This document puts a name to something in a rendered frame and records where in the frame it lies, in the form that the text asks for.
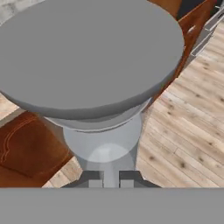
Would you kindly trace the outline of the grey round bar stool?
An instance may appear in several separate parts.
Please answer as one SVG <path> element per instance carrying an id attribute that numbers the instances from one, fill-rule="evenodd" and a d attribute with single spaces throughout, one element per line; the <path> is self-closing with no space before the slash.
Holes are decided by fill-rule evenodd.
<path id="1" fill-rule="evenodd" d="M 0 25 L 0 94 L 60 126 L 82 168 L 117 187 L 183 50 L 177 20 L 148 0 L 44 0 Z"/>

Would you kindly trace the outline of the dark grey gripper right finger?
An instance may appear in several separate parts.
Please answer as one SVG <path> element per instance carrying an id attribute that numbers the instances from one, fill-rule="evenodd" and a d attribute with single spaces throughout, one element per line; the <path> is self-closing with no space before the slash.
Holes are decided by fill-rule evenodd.
<path id="1" fill-rule="evenodd" d="M 145 180 L 140 171 L 119 171 L 119 187 L 120 188 L 138 188 L 138 187 L 152 187 L 157 188 L 156 185 L 148 180 Z"/>

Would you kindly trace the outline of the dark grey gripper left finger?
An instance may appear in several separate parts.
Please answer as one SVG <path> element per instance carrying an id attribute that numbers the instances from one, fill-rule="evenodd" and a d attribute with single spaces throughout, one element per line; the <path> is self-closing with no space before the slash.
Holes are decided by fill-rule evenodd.
<path id="1" fill-rule="evenodd" d="M 103 176 L 100 171 L 83 171 L 80 178 L 64 185 L 64 188 L 103 188 Z"/>

